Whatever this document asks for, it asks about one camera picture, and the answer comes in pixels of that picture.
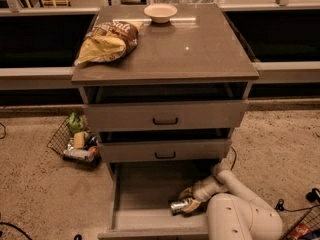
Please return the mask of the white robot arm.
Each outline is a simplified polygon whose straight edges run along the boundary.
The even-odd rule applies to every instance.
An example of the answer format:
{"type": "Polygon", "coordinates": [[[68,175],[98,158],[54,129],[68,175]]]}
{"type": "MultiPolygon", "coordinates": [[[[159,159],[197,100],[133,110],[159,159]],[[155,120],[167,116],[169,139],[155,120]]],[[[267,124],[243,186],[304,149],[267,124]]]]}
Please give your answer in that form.
{"type": "Polygon", "coordinates": [[[209,240],[278,240],[282,235],[278,212],[224,163],[217,163],[210,176],[184,189],[178,200],[186,202],[182,209],[186,214],[207,203],[209,240]]]}

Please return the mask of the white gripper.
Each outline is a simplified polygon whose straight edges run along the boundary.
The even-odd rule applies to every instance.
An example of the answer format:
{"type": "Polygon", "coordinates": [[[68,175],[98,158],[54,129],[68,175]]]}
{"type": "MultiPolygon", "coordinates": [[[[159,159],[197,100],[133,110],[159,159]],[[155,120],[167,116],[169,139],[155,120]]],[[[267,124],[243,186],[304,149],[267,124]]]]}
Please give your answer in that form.
{"type": "Polygon", "coordinates": [[[200,202],[206,202],[214,194],[218,193],[222,185],[215,177],[209,176],[203,180],[196,182],[193,187],[185,188],[178,196],[179,200],[183,200],[186,206],[182,209],[185,214],[191,214],[196,211],[200,202]]]}

